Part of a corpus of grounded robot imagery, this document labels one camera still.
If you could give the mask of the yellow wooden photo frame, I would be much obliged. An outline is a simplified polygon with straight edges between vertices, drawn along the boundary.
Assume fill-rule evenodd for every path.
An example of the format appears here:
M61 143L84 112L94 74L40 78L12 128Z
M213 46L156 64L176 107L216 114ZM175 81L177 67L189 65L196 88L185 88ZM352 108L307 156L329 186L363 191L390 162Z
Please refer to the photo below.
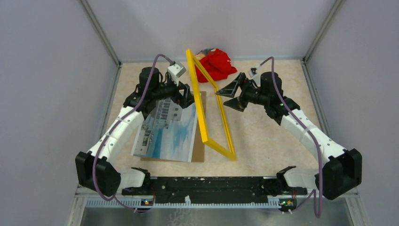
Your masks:
M206 146L209 146L213 150L217 151L218 153L220 153L221 155L223 155L230 161L237 161L237 156L236 156L235 148L233 145L233 139L231 137L231 131L230 131L230 128L228 125L228 121L227 121L227 117L226 117L225 110L223 107L222 99L218 95L216 95L216 100L217 100L217 104L218 104L218 108L219 108L219 112L220 112L220 116L221 116L221 120L222 120L222 126L224 129L225 137L227 140L228 148L224 148L222 145L217 143L215 140L213 140L209 136L209 132L207 129L206 113L205 113L205 109L204 109L202 98L201 98L199 82L198 82L197 74L196 74L196 68L198 68L203 73L203 75L205 76L207 81L214 88L214 91L218 91L219 87L216 84L216 82L211 78L209 73L205 70L203 65L196 58L196 56L192 53L192 51L190 49L187 49L185 53L186 53L186 59L187 59L187 63L188 63L189 75L190 75L191 82L192 82L192 91L193 91L193 96L194 96L194 101L195 101L195 106L196 106L196 112L197 112L197 116L198 116L198 125L199 125L199 129L200 129L201 140L202 140L203 144L205 144Z

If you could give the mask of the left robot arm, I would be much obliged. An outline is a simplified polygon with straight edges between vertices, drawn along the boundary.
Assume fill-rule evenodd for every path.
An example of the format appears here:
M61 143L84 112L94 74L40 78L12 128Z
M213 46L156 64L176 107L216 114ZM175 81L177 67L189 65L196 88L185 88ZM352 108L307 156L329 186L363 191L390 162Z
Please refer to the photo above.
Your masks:
M135 91L125 99L109 129L93 147L75 157L81 186L96 191L106 201L114 198L118 189L133 187L142 195L150 191L151 182L146 179L144 170L130 168L120 173L114 164L132 133L142 125L159 100L169 98L182 108L194 103L190 86L179 80L185 72L185 67L179 64L170 65L164 75L156 67L141 70Z

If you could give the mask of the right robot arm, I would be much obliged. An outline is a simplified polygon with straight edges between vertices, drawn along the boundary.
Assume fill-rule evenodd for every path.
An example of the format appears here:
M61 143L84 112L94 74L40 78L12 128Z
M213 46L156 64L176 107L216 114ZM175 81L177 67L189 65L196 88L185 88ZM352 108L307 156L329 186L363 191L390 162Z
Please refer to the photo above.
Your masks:
M224 106L243 112L249 103L261 105L278 125L291 132L318 162L316 169L288 166L277 173L276 188L282 194L294 188L318 190L334 200L362 183L362 155L333 141L301 110L299 104L283 94L277 73L265 72L256 83L240 73L216 95L228 97Z

